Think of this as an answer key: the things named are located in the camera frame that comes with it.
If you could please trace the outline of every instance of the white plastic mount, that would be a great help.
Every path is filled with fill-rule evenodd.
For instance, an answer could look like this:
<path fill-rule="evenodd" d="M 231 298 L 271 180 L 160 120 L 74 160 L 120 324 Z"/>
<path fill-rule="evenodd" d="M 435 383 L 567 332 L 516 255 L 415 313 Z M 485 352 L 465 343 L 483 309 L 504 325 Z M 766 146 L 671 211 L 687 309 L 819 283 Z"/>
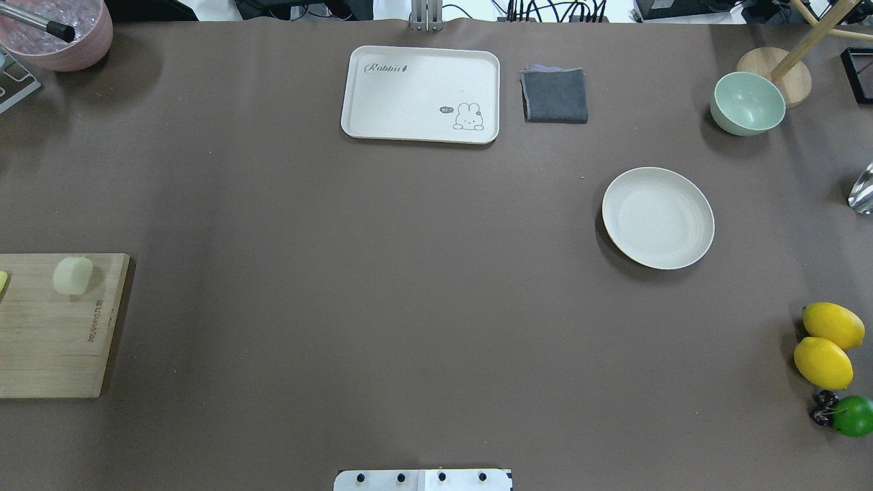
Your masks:
<path fill-rule="evenodd" d="M 443 30 L 443 0 L 411 0 L 409 28 L 413 31 Z"/>
<path fill-rule="evenodd" d="M 333 491 L 512 491 L 510 469 L 342 471 Z"/>

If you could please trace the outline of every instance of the yellow food piece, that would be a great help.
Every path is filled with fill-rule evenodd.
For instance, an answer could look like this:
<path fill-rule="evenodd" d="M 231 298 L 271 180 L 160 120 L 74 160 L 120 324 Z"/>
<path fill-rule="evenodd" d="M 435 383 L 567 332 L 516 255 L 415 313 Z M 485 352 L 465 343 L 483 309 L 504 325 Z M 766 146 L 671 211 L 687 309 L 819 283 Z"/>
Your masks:
<path fill-rule="evenodd" d="M 803 308 L 803 326 L 810 335 L 833 341 L 842 349 L 861 346 L 864 323 L 851 310 L 822 301 Z"/>
<path fill-rule="evenodd" d="M 830 391 L 841 391 L 855 372 L 846 352 L 823 337 L 805 337 L 794 348 L 794 364 L 809 382 Z"/>

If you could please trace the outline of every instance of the rectangular tray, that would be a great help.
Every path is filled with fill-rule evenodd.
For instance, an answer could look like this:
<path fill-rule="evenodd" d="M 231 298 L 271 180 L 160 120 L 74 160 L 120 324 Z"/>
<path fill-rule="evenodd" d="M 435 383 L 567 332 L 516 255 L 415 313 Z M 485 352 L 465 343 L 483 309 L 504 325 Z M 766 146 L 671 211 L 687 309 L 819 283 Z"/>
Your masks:
<path fill-rule="evenodd" d="M 489 52 L 361 46 L 348 62 L 341 126 L 354 138 L 488 143 L 499 94 Z"/>

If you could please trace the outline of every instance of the gray cloth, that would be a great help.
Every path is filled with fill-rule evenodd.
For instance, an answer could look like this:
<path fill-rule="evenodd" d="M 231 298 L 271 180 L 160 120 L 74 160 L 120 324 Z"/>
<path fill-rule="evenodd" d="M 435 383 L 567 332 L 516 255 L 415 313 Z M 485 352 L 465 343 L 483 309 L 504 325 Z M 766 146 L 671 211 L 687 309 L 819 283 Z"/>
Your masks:
<path fill-rule="evenodd" d="M 528 67 L 521 72 L 521 92 L 528 121 L 588 122 L 581 68 Z"/>

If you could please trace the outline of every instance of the rabbit cartoon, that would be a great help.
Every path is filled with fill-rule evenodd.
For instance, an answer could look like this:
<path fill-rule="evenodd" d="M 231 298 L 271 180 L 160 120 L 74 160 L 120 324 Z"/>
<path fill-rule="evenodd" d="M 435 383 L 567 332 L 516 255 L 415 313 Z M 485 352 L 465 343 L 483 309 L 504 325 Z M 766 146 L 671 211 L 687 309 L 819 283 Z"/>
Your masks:
<path fill-rule="evenodd" d="M 482 111 L 478 104 L 463 103 L 457 107 L 454 129 L 475 129 L 481 131 L 483 126 Z"/>

